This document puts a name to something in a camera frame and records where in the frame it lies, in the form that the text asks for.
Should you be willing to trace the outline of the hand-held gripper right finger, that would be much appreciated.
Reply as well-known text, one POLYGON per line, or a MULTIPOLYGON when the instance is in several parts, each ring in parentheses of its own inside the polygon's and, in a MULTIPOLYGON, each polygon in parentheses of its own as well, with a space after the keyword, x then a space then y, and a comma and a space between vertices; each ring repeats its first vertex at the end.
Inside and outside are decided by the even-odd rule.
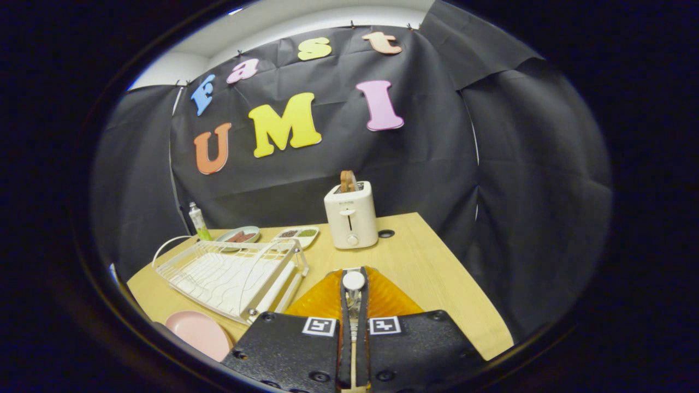
POLYGON ((425 311, 377 269, 367 266, 364 273, 358 380, 369 391, 437 392, 484 366, 447 311, 425 311))

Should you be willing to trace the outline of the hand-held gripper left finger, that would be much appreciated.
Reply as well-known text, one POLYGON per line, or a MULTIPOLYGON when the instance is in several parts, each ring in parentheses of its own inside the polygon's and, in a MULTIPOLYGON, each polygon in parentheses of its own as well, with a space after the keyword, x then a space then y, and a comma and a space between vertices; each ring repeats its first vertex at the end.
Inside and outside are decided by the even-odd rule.
POLYGON ((339 392, 350 385, 350 331, 340 270, 327 274, 284 313, 267 311, 225 356, 225 367, 290 392, 339 392))

